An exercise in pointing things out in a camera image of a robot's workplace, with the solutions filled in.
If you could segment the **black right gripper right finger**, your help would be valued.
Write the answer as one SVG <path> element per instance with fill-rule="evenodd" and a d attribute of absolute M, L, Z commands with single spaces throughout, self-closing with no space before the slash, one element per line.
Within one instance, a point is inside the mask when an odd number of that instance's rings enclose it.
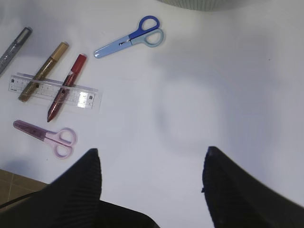
<path fill-rule="evenodd" d="M 304 208 L 259 182 L 215 146 L 207 150 L 202 192 L 216 228 L 302 228 Z"/>

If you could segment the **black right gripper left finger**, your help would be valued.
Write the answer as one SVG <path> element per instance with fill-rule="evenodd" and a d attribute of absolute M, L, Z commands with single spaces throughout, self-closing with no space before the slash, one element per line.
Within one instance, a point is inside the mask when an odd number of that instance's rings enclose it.
<path fill-rule="evenodd" d="M 101 163 L 88 150 L 59 178 L 0 214 L 2 228 L 155 228 L 149 216 L 100 200 Z"/>

